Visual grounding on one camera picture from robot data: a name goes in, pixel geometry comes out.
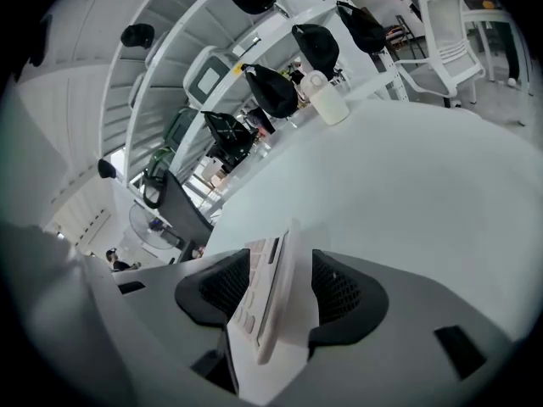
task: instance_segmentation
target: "desk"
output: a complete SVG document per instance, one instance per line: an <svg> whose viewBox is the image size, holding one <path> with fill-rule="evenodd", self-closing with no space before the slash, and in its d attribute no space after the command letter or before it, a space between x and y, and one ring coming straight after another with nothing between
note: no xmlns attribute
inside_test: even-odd
<svg viewBox="0 0 543 407"><path fill-rule="evenodd" d="M310 137L238 190L206 255L295 217L309 247L435 279L510 338L526 335L541 298L543 155L458 110L380 100L351 110L332 127L312 120L300 129Z"/></svg>
<svg viewBox="0 0 543 407"><path fill-rule="evenodd" d="M517 24L512 19L512 16L504 11L498 9L477 9L468 10L463 13L464 22L475 23L481 40L483 41L484 54L486 56L487 65L489 67L490 81L494 81L494 68L492 66L492 54L489 48L489 42L484 33L484 28L481 22L491 23L508 23L511 26L512 37L515 42L515 48L517 49L518 64L520 67L520 88L525 94L531 95L529 82L533 80L532 77L532 63L529 56L529 49L524 40L522 32L518 29Z"/></svg>

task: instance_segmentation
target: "shelving unit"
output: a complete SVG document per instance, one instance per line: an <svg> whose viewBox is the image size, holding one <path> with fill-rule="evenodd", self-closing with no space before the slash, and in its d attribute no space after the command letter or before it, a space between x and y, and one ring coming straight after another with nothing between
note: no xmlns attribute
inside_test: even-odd
<svg viewBox="0 0 543 407"><path fill-rule="evenodd" d="M357 83L378 75L369 56L356 48L336 11L338 0L276 0L290 18L261 36L238 64L261 64L281 70L300 56L291 35L293 24L325 25L336 36L341 54L339 65ZM187 105L183 78L204 47L215 46L232 51L247 42L277 11L248 15L232 0L148 0L136 22L155 27L158 43L151 50L119 48L112 64L109 84L104 94L102 154L125 147L123 183L140 174L156 149L164 145L165 127L176 112ZM382 98L389 98L386 86L392 85L399 100L407 95L392 58L386 49L380 54L386 77L374 83ZM202 110L237 114L251 99L249 84L239 71L230 72L203 104ZM182 140L171 164L181 182L187 180L208 153L214 140L198 114Z"/></svg>
<svg viewBox="0 0 543 407"><path fill-rule="evenodd" d="M198 0L143 0L130 24L153 26L155 38L170 31ZM126 143L126 130L132 115L129 94L137 78L145 74L150 50L124 47L120 41L109 67L100 115L100 154L106 156Z"/></svg>
<svg viewBox="0 0 543 407"><path fill-rule="evenodd" d="M246 36L277 12L242 12L232 0L197 0L173 25L151 59L133 104L126 131L125 184L146 167L160 148L165 126L187 104L182 83L204 47L232 51ZM199 146L210 144L202 134Z"/></svg>

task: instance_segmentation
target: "mesh chair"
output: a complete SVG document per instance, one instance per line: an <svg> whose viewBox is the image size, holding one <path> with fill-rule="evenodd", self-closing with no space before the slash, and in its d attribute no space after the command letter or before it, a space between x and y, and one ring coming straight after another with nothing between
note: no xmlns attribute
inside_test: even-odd
<svg viewBox="0 0 543 407"><path fill-rule="evenodd" d="M471 81L471 102L476 103L475 81L485 75L467 40L462 1L419 0L429 57L395 62L401 76L416 92L439 95L445 99L446 107L451 106L449 98L457 95L456 88L464 81ZM409 74L404 64L423 66Z"/></svg>
<svg viewBox="0 0 543 407"><path fill-rule="evenodd" d="M228 171L233 170L249 154L255 136L229 114L202 113L216 142L209 156L222 161L230 169Z"/></svg>

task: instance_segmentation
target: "gray floor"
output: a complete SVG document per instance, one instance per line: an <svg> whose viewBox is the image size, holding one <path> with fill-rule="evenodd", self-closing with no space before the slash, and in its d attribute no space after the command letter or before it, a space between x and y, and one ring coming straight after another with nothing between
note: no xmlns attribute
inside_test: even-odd
<svg viewBox="0 0 543 407"><path fill-rule="evenodd" d="M426 52L426 45L422 41L422 48ZM418 48L415 48L417 59L422 57ZM473 50L477 52L477 47L473 44ZM400 59L413 59L409 47L403 47L398 54ZM486 68L486 59L483 53L478 53L481 64ZM526 107L521 107L522 93L520 87L509 87L506 82L508 78L508 64L503 52L493 53L492 60L494 64L495 82L491 82L487 76L476 82L477 103L471 104L470 86L459 86L458 99L462 101L462 107L472 110L481 116L484 120L496 125L507 128L509 131L517 134L528 142L534 144L543 151L543 77L539 63L533 62L534 79L531 81L533 97L526 101ZM443 98L432 94L421 94L414 92L409 86L406 86L407 94L411 101L434 104L443 107Z"/></svg>

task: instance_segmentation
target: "black mesh chair back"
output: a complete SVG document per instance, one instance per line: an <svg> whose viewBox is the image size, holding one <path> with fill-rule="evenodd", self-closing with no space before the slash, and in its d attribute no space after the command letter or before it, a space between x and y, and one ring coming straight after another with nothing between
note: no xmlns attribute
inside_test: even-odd
<svg viewBox="0 0 543 407"><path fill-rule="evenodd" d="M326 345L351 345L373 332L389 309L389 296L370 276L313 250L311 288L320 326L310 332L310 352Z"/></svg>
<svg viewBox="0 0 543 407"><path fill-rule="evenodd" d="M202 112L205 123L229 164L238 164L249 153L255 137L233 116L226 113Z"/></svg>

